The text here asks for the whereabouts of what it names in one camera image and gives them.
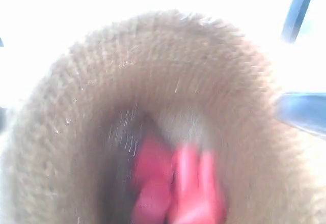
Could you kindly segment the brown woven basket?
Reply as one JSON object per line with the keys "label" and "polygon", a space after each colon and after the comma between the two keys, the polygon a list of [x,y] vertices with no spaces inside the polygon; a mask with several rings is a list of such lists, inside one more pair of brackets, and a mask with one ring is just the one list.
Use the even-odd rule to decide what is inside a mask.
{"label": "brown woven basket", "polygon": [[227,223],[325,223],[325,142],[275,118],[283,80],[221,20],[177,11],[74,44],[34,88],[1,155],[1,223],[130,223],[146,132],[216,151]]}

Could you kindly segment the red cylinder upright centre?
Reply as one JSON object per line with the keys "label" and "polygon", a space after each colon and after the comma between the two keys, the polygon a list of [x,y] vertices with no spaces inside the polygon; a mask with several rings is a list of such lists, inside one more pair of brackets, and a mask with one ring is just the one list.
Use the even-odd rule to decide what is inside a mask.
{"label": "red cylinder upright centre", "polygon": [[172,199],[172,181],[172,152],[159,137],[145,137],[132,169],[132,184],[137,193],[133,223],[165,222]]}

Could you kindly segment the red cylinder right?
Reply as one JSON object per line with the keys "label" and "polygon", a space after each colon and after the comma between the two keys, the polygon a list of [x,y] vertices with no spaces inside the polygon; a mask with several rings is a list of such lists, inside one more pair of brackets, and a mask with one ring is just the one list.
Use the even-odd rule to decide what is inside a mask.
{"label": "red cylinder right", "polygon": [[214,152],[181,146],[175,151],[174,166],[168,223],[223,223],[225,195],[216,179]]}

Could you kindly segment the dark door frame post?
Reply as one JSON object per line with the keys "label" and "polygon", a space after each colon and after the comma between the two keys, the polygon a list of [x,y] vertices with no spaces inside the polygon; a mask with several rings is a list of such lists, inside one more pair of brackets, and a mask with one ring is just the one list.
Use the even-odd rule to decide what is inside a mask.
{"label": "dark door frame post", "polygon": [[281,37],[285,42],[294,43],[296,41],[310,1],[292,0],[281,32]]}

